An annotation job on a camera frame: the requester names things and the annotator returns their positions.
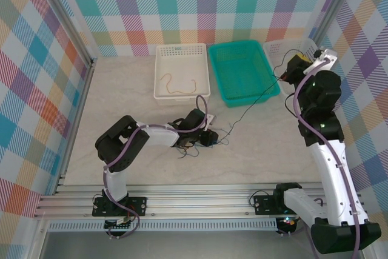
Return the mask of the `translucent white plastic basket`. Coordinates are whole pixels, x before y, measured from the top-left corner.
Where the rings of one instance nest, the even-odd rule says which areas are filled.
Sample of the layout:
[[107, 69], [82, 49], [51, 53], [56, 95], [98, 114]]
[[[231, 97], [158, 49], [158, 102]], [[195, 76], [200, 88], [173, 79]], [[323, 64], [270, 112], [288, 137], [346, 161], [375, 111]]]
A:
[[296, 54], [303, 54], [306, 58], [313, 60], [313, 54], [318, 47], [310, 38], [296, 38], [265, 42], [263, 50], [271, 67], [270, 74], [277, 78], [285, 71], [292, 57]]

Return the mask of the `teal plastic basket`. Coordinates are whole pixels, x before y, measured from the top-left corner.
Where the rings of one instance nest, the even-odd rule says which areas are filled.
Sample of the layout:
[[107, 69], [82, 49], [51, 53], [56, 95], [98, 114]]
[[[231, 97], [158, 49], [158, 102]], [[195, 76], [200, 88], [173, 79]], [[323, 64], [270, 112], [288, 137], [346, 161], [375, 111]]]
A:
[[278, 82], [258, 41], [211, 45], [208, 56], [227, 107], [263, 103], [279, 95]]

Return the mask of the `opaque white plastic basket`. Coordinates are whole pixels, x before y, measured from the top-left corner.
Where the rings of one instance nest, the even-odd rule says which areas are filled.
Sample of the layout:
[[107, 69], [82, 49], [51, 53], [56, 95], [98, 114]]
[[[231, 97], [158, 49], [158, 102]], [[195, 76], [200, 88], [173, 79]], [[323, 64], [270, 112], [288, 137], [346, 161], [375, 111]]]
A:
[[156, 47], [153, 97], [160, 106], [194, 105], [210, 98], [209, 67], [204, 43]]

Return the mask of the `small circuit board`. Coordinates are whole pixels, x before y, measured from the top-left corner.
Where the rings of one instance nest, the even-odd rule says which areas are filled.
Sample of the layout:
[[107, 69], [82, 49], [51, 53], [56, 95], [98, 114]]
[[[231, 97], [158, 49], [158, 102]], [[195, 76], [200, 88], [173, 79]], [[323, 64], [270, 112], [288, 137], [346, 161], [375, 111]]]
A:
[[296, 230], [298, 221], [299, 217], [284, 217], [276, 219], [278, 229], [283, 232], [294, 232]]
[[134, 224], [128, 218], [115, 218], [104, 221], [104, 230], [111, 232], [127, 232], [133, 229]]

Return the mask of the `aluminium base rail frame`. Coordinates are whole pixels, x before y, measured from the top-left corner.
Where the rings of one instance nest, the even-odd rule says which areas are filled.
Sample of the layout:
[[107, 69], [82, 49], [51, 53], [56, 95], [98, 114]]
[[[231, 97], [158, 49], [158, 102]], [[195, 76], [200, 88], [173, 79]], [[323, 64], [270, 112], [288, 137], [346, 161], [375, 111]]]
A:
[[[253, 218], [249, 204], [254, 193], [272, 193], [274, 183], [266, 184], [193, 184], [129, 185], [131, 197], [146, 197], [146, 219]], [[35, 212], [36, 219], [91, 219], [92, 199], [101, 185], [59, 185], [54, 195], [43, 196]]]

